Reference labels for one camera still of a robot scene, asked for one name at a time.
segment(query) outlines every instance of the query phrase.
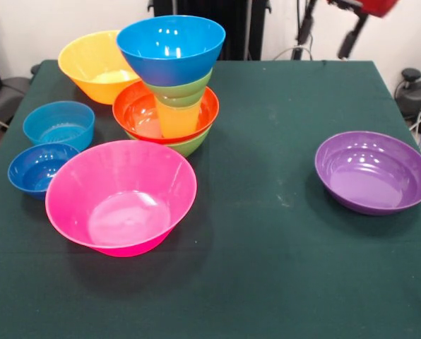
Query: purple bowl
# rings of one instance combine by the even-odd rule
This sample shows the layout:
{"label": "purple bowl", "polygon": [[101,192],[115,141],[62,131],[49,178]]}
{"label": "purple bowl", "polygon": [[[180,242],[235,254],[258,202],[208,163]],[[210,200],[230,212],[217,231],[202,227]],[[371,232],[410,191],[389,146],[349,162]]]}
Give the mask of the purple bowl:
{"label": "purple bowl", "polygon": [[421,202],[421,154],[390,136],[336,134],[320,145],[315,166],[331,195],[356,212],[388,215]]}

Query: plastic bowl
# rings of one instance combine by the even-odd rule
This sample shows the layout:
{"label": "plastic bowl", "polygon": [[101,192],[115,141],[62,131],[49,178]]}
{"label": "plastic bowl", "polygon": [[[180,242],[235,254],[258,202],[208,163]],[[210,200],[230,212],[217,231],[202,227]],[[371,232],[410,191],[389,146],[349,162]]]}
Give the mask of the plastic bowl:
{"label": "plastic bowl", "polygon": [[390,136],[337,134],[319,147],[315,166],[336,200],[359,213],[388,215],[421,202],[421,154]]}
{"label": "plastic bowl", "polygon": [[178,86],[203,78],[225,41],[215,21],[197,16],[158,16],[134,23],[117,36],[132,69],[154,86]]}
{"label": "plastic bowl", "polygon": [[[199,136],[196,136],[195,138],[184,141],[182,143],[172,143],[165,145],[176,152],[182,154],[184,157],[188,157],[190,154],[192,154],[201,144],[204,142],[204,139],[206,139],[206,136],[209,134],[210,127],[206,129],[202,134]],[[131,134],[127,133],[129,138],[138,140],[136,137],[132,136]]]}
{"label": "plastic bowl", "polygon": [[201,135],[213,124],[218,116],[218,110],[217,95],[207,87],[201,101],[195,132],[179,138],[163,138],[155,108],[154,95],[140,81],[130,85],[118,95],[113,105],[113,116],[117,123],[133,137],[171,145]]}
{"label": "plastic bowl", "polygon": [[88,97],[111,105],[117,95],[140,78],[116,43],[118,30],[85,35],[61,51],[58,65]]}
{"label": "plastic bowl", "polygon": [[13,159],[8,167],[8,180],[22,192],[44,200],[59,168],[77,154],[74,147],[61,143],[33,146]]}
{"label": "plastic bowl", "polygon": [[24,134],[35,144],[65,143],[79,151],[93,139],[95,114],[87,105],[58,101],[38,107],[24,121]]}
{"label": "plastic bowl", "polygon": [[109,256],[136,256],[166,238],[195,195],[195,173],[179,153],[156,143],[113,141],[58,171],[46,211],[72,242]]}
{"label": "plastic bowl", "polygon": [[181,86],[161,87],[145,83],[156,98],[164,105],[171,107],[188,107],[198,102],[204,94],[206,85],[211,79],[212,70],[203,78]]}

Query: bowl rim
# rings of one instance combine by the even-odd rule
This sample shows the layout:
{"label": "bowl rim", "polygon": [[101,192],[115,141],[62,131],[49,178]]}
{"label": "bowl rim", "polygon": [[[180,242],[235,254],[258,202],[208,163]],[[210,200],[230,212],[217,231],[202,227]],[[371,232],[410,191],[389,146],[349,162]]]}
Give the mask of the bowl rim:
{"label": "bowl rim", "polygon": [[76,154],[75,154],[75,155],[73,155],[72,157],[70,157],[70,158],[69,158],[66,162],[68,162],[70,159],[72,159],[73,157],[75,157],[77,154],[79,154],[79,153],[80,153],[80,151],[79,151],[77,148],[75,148],[75,147],[73,147],[73,146],[71,146],[71,145],[69,145],[69,144],[67,144],[67,143],[40,143],[40,144],[38,144],[38,145],[34,145],[34,146],[29,147],[29,148],[26,148],[25,150],[23,150],[23,151],[19,152],[19,154],[17,154],[17,155],[16,155],[16,156],[12,159],[12,161],[10,162],[10,165],[8,166],[8,169],[7,169],[7,171],[6,171],[6,175],[8,176],[8,180],[11,182],[11,184],[12,184],[13,186],[15,186],[17,189],[20,189],[21,191],[26,192],[26,193],[32,193],[32,194],[35,194],[35,193],[44,193],[44,192],[46,192],[46,191],[47,191],[47,189],[27,189],[27,188],[25,188],[25,187],[21,187],[21,186],[17,185],[17,183],[15,183],[15,182],[12,180],[12,176],[10,175],[10,171],[11,171],[11,169],[13,168],[13,164],[14,164],[14,162],[15,162],[17,159],[19,159],[20,157],[24,156],[26,153],[29,153],[29,152],[33,151],[34,149],[36,149],[36,148],[45,148],[45,147],[51,147],[51,146],[56,146],[56,145],[60,145],[60,146],[62,146],[62,147],[64,147],[64,148],[70,148],[70,149],[72,149],[72,151],[75,151],[75,152],[76,152]]}
{"label": "bowl rim", "polygon": [[63,60],[62,56],[65,53],[65,51],[69,47],[71,47],[72,45],[78,43],[80,40],[85,39],[85,38],[89,38],[89,37],[94,37],[96,35],[104,35],[104,34],[114,33],[115,34],[115,44],[116,44],[117,36],[118,36],[118,33],[120,31],[121,30],[100,30],[98,32],[92,32],[92,33],[88,33],[88,34],[82,35],[82,36],[77,37],[76,39],[70,41],[66,46],[64,46],[61,49],[60,53],[58,54],[57,63],[58,63],[58,67],[59,67],[60,71],[62,71],[66,76],[68,76],[71,79],[80,81],[82,83],[90,83],[90,84],[95,84],[95,85],[114,85],[115,83],[131,83],[131,82],[134,82],[134,81],[140,81],[141,80],[140,76],[132,69],[132,67],[130,67],[129,64],[128,64],[129,69],[131,69],[132,72],[137,75],[137,77],[135,79],[125,80],[125,81],[109,81],[107,83],[96,83],[95,81],[91,81],[89,79],[80,78],[80,77],[77,77],[77,76],[72,76],[69,72],[66,72],[65,69],[64,69],[64,67],[62,66],[62,62],[61,61]]}
{"label": "bowl rim", "polygon": [[24,122],[23,122],[23,124],[22,124],[22,130],[23,130],[23,132],[24,132],[24,134],[25,134],[25,136],[27,137],[27,138],[29,138],[31,141],[36,141],[36,142],[38,142],[38,143],[41,143],[41,140],[40,139],[38,139],[38,138],[32,138],[28,133],[27,133],[27,130],[26,130],[26,124],[27,124],[27,121],[29,120],[29,118],[30,118],[30,116],[32,116],[36,111],[39,111],[39,110],[41,110],[41,109],[44,109],[44,108],[46,108],[46,107],[48,107],[48,106],[53,106],[53,105],[57,105],[57,104],[73,104],[73,105],[76,105],[76,106],[81,106],[81,107],[83,107],[83,108],[85,108],[89,113],[91,113],[91,117],[92,117],[92,120],[91,120],[91,123],[90,123],[90,125],[89,126],[87,126],[86,127],[86,129],[82,132],[82,133],[80,133],[78,136],[72,136],[72,137],[70,137],[70,138],[67,138],[67,139],[64,139],[64,140],[61,140],[61,141],[59,141],[59,142],[56,142],[56,143],[66,143],[66,142],[68,142],[68,141],[71,141],[71,140],[74,140],[74,139],[77,139],[79,136],[82,136],[83,134],[85,134],[85,133],[88,133],[91,129],[94,129],[94,125],[95,125],[95,121],[96,121],[96,115],[95,115],[95,112],[93,111],[93,109],[90,107],[90,106],[88,106],[88,105],[85,105],[84,103],[82,103],[82,102],[79,102],[79,101],[73,101],[73,100],[60,100],[60,101],[53,101],[53,102],[48,102],[47,104],[44,104],[44,105],[41,105],[41,106],[39,106],[39,107],[36,107],[33,111],[31,111],[29,114],[28,114],[28,116],[26,116],[25,117],[25,119],[24,119]]}
{"label": "bowl rim", "polygon": [[[209,87],[206,86],[206,89],[204,91],[204,95],[206,95],[206,92],[209,92],[210,95],[215,98],[215,101],[217,103],[217,109],[216,109],[216,113],[214,115],[214,117],[212,119],[210,119],[207,124],[203,127],[201,127],[200,129],[197,129],[195,132],[189,134],[188,136],[181,136],[179,138],[152,138],[150,136],[142,136],[138,133],[134,133],[132,130],[129,130],[128,128],[125,127],[125,125],[122,124],[121,121],[118,120],[117,118],[117,113],[115,111],[115,103],[118,101],[118,99],[120,98],[120,96],[122,96],[124,93],[126,92],[130,92],[133,89],[133,87],[135,86],[140,86],[140,83],[133,83],[129,86],[127,86],[125,89],[123,89],[117,96],[117,98],[115,99],[113,105],[112,105],[112,113],[113,113],[113,118],[116,120],[116,122],[118,123],[118,125],[120,125],[120,127],[123,128],[123,130],[125,130],[127,133],[131,134],[132,136],[136,137],[138,140],[142,140],[142,141],[150,141],[153,143],[161,143],[162,145],[171,145],[173,143],[183,143],[186,141],[189,141],[199,135],[201,135],[206,129],[208,129],[210,126],[213,125],[213,123],[215,122],[215,120],[217,119],[219,113],[220,113],[220,101],[218,100],[218,96],[215,94],[215,92]],[[148,89],[149,93],[147,93],[146,95],[152,95],[154,96],[154,94]]]}
{"label": "bowl rim", "polygon": [[326,187],[326,189],[328,189],[332,194],[336,195],[337,197],[343,199],[344,201],[348,201],[356,206],[359,206],[361,208],[366,208],[366,209],[370,209],[370,210],[381,210],[381,211],[397,211],[397,210],[405,210],[407,208],[411,208],[413,206],[416,206],[417,204],[421,203],[421,198],[417,199],[416,201],[409,203],[407,205],[403,205],[403,206],[396,206],[396,207],[378,207],[378,206],[372,206],[372,205],[368,205],[365,203],[357,203],[354,202],[353,200],[346,198],[344,196],[341,196],[340,194],[336,193],[333,189],[331,189],[331,187],[328,185],[328,183],[326,182],[326,180],[322,177],[321,175],[321,171],[319,170],[319,166],[317,163],[317,157],[319,156],[319,154],[321,153],[321,149],[332,139],[334,138],[338,138],[340,136],[343,135],[348,135],[348,134],[355,134],[355,133],[363,133],[363,134],[371,134],[371,135],[375,135],[375,136],[381,136],[383,138],[387,138],[395,143],[400,144],[401,146],[408,148],[409,150],[413,151],[414,154],[416,154],[420,159],[421,159],[421,154],[411,145],[405,143],[402,140],[399,140],[397,138],[394,138],[393,136],[389,136],[388,134],[384,134],[384,133],[379,133],[379,132],[374,132],[374,131],[362,131],[362,130],[354,130],[354,131],[345,131],[345,132],[340,132],[337,134],[334,134],[333,136],[330,136],[329,138],[327,138],[326,140],[324,140],[321,145],[317,148],[317,151],[315,153],[314,156],[314,168],[317,172],[318,177],[320,178],[322,184],[324,184],[324,186]]}
{"label": "bowl rim", "polygon": [[179,214],[179,217],[177,218],[177,220],[174,220],[174,222],[170,222],[170,226],[166,229],[163,230],[162,232],[156,234],[155,236],[152,236],[148,239],[144,239],[142,242],[136,242],[136,243],[130,243],[130,244],[124,244],[124,245],[96,245],[96,244],[90,244],[87,242],[82,242],[79,241],[77,239],[74,239],[73,237],[69,236],[67,233],[65,233],[53,220],[52,220],[52,216],[50,213],[50,209],[49,209],[49,200],[50,200],[50,196],[52,195],[52,190],[51,187],[53,187],[52,183],[54,183],[57,178],[59,177],[58,173],[60,172],[64,172],[68,169],[69,166],[71,166],[72,162],[68,162],[66,164],[64,164],[64,166],[62,166],[58,172],[55,174],[54,178],[51,180],[49,186],[47,187],[47,193],[46,193],[46,199],[45,199],[45,210],[47,213],[47,217],[50,221],[50,223],[52,224],[52,226],[54,227],[54,229],[57,230],[57,232],[59,234],[61,234],[63,237],[71,240],[72,242],[82,245],[82,246],[86,246],[89,247],[91,249],[125,249],[125,248],[129,248],[129,247],[133,247],[133,246],[137,246],[137,245],[141,245],[141,244],[145,244],[153,239],[158,238],[160,235],[171,232],[171,230],[173,230],[173,228],[176,227],[177,224],[179,224],[181,222],[182,219],[184,219],[184,217],[187,215],[187,213],[190,211],[191,207],[193,206],[195,200],[196,200],[196,192],[198,191],[198,181],[196,179],[196,173],[193,169],[193,167],[191,166],[190,162],[180,153],[176,152],[175,150],[168,148],[164,145],[160,145],[158,143],[151,143],[150,141],[142,141],[142,140],[116,140],[116,141],[110,141],[110,142],[106,142],[106,143],[101,143],[99,145],[90,147],[86,150],[84,150],[83,152],[81,152],[80,154],[78,154],[77,156],[82,156],[82,154],[87,154],[87,153],[91,153],[93,152],[96,148],[101,148],[101,147],[112,147],[113,145],[116,145],[118,143],[127,143],[127,144],[136,144],[136,143],[140,143],[140,144],[145,144],[146,147],[154,147],[154,148],[162,148],[164,150],[166,150],[167,152],[169,152],[171,154],[171,156],[174,157],[178,157],[181,160],[181,166],[186,166],[186,168],[189,171],[189,174],[191,175],[192,178],[192,188],[191,188],[191,199],[189,201],[189,203],[186,205],[186,208],[184,209],[184,211],[182,213]]}
{"label": "bowl rim", "polygon": [[131,52],[126,51],[124,48],[122,48],[122,47],[121,47],[121,45],[120,45],[120,43],[119,43],[119,35],[120,35],[120,34],[121,34],[124,30],[127,30],[127,29],[129,29],[130,27],[133,27],[133,26],[135,26],[135,25],[139,25],[139,24],[144,23],[144,22],[146,22],[146,21],[153,21],[153,20],[158,21],[158,20],[165,20],[165,19],[168,19],[168,18],[198,18],[198,19],[201,19],[202,21],[207,21],[207,22],[209,22],[209,23],[212,23],[213,25],[217,25],[217,27],[219,27],[219,28],[220,28],[220,31],[221,31],[221,32],[223,32],[223,34],[222,34],[222,38],[221,38],[221,40],[219,41],[219,43],[217,43],[217,44],[216,44],[215,46],[213,46],[212,48],[210,48],[210,49],[206,50],[204,53],[210,53],[210,52],[214,51],[215,49],[217,49],[217,48],[218,48],[218,47],[219,47],[219,46],[220,46],[220,45],[221,45],[221,44],[225,41],[225,38],[226,38],[226,31],[225,31],[224,27],[223,27],[221,24],[217,23],[216,21],[211,20],[211,19],[207,19],[207,18],[203,18],[203,17],[200,17],[200,16],[187,16],[187,15],[175,15],[175,14],[172,14],[172,15],[168,15],[168,16],[155,16],[155,17],[153,17],[153,18],[147,18],[147,19],[139,20],[139,21],[137,21],[137,22],[135,22],[135,23],[132,23],[132,24],[130,24],[130,25],[128,25],[128,26],[126,26],[126,27],[124,27],[123,29],[121,29],[121,30],[119,31],[119,33],[118,33],[118,35],[117,35],[117,45],[118,45],[119,49],[120,49],[123,53],[128,54],[128,55],[130,55],[131,57],[136,57],[136,58],[138,58],[138,59],[158,60],[158,61],[167,61],[167,60],[187,60],[187,59],[190,59],[190,58],[196,57],[196,56],[198,56],[198,55],[200,55],[200,54],[203,54],[203,52],[201,52],[201,53],[195,53],[195,54],[192,54],[192,55],[183,56],[183,57],[176,58],[176,59],[172,59],[172,58],[150,58],[150,57],[146,57],[146,56],[140,56],[140,55],[133,54],[133,53],[131,53]]}
{"label": "bowl rim", "polygon": [[[210,125],[206,130],[204,130],[203,133],[200,133],[199,135],[194,136],[193,138],[191,138],[189,140],[181,141],[180,143],[161,143],[159,145],[164,145],[164,146],[167,146],[167,147],[179,147],[179,146],[186,145],[188,143],[192,143],[192,142],[196,141],[197,139],[199,139],[200,137],[202,137],[203,134],[208,133],[210,131],[211,127],[212,127],[212,125]],[[136,136],[129,136],[129,138],[131,138],[132,140],[140,140]]]}

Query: blue bowl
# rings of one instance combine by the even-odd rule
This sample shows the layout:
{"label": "blue bowl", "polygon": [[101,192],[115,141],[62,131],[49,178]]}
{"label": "blue bowl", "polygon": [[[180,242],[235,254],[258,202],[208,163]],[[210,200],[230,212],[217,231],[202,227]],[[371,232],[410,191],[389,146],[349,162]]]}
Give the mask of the blue bowl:
{"label": "blue bowl", "polygon": [[50,181],[78,150],[63,143],[33,146],[16,156],[8,167],[8,180],[22,192],[44,200]]}
{"label": "blue bowl", "polygon": [[80,102],[58,101],[38,107],[25,118],[24,134],[34,145],[65,143],[86,149],[93,139],[95,114]]}
{"label": "blue bowl", "polygon": [[225,29],[212,20],[158,16],[124,28],[117,35],[117,44],[144,82],[178,86],[209,73],[225,36]]}

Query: white wall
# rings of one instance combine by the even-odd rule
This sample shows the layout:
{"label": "white wall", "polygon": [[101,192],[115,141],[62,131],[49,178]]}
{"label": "white wall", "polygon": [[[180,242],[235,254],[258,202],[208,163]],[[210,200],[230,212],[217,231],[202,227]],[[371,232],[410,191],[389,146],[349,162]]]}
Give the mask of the white wall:
{"label": "white wall", "polygon": [[0,0],[1,77],[29,76],[82,35],[121,29],[153,15],[147,0]]}
{"label": "white wall", "polygon": [[[120,29],[152,16],[147,0],[0,0],[0,72],[28,76],[30,67],[57,58],[61,48],[81,35]],[[295,43],[295,0],[271,0],[266,12],[263,59]],[[357,17],[320,0],[313,29],[315,59],[335,59]],[[383,19],[369,18],[351,59],[374,60],[390,89],[402,68],[421,69],[421,0],[400,0]]]}
{"label": "white wall", "polygon": [[[271,59],[296,43],[295,0],[271,3],[273,12],[266,14],[263,59]],[[356,22],[355,14],[320,0],[312,30],[314,59],[336,59],[340,44]],[[350,58],[373,60],[390,90],[395,88],[403,68],[412,66],[421,70],[421,0],[399,0],[386,17],[369,17]]]}

